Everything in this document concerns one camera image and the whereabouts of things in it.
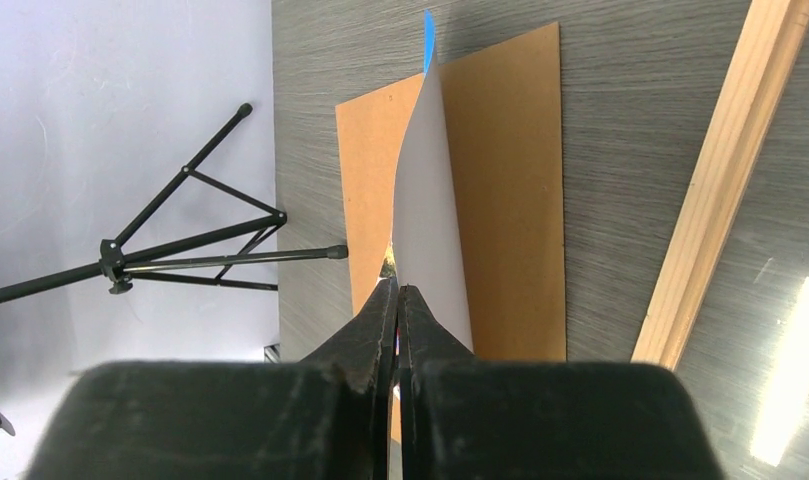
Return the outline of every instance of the cardboard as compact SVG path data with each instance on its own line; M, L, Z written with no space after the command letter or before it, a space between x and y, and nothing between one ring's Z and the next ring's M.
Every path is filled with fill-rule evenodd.
M566 359L560 48L548 25L440 66L475 353ZM410 77L336 108L354 312L392 227Z

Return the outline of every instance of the white wall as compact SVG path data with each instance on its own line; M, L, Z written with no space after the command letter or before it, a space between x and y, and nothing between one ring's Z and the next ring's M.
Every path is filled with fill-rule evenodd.
M243 102L201 170L274 203L266 0L0 1L0 287L91 263ZM188 180L130 252L258 212ZM245 239L200 254L235 253ZM260 250L274 249L274 239ZM276 282L273 266L234 278ZM68 372L120 358L246 358L277 341L272 292L109 281L0 305L0 478L26 467Z

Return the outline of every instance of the wooden beam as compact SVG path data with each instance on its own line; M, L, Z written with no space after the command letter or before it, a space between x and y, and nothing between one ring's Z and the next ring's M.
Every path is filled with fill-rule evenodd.
M753 0L632 361L674 369L809 25L809 0Z

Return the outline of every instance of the blue paper edge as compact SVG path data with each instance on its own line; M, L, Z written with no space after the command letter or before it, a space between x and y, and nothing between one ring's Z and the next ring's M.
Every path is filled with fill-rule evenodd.
M435 43L436 25L433 23L433 15L431 15L430 10L425 10L425 74L427 74L428 69L430 69Z

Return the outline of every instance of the tripod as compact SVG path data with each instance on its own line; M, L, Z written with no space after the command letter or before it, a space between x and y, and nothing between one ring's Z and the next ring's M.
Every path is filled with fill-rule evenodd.
M252 290L276 291L277 285L270 283L246 282L228 280L224 275L234 265L284 262L290 260L310 260L318 258L343 259L348 257L348 247L334 245L327 248L308 250L290 250L283 252L251 253L263 241L286 224L286 212L267 205L249 195L246 195L224 183L205 175L196 169L207 156L222 142L222 140L239 125L245 117L251 114L253 108L245 103L239 107L236 114L204 145L192 160L184 165L180 172L151 200L151 202L130 222L114 239L101 240L100 259L96 263L82 267L65 270L63 272L17 283L0 288L0 303L44 292L72 283L88 280L93 277L105 276L112 286L109 292L118 295L133 288L133 279L155 280L161 282L186 283L192 285L211 285L219 287L247 288ZM157 211L158 208L180 187L183 182L192 177L239 200L253 205L267 215L256 220L250 220L229 227L220 228L211 232L194 235L174 242L158 245L129 254L122 253L121 248L130 240L134 233ZM236 255L223 255L217 257L185 258L178 260L159 260L164 257L187 252L195 248L221 242L231 238L254 233L250 240ZM222 267L215 277L200 277L193 275L179 275L160 273L169 270L187 268Z

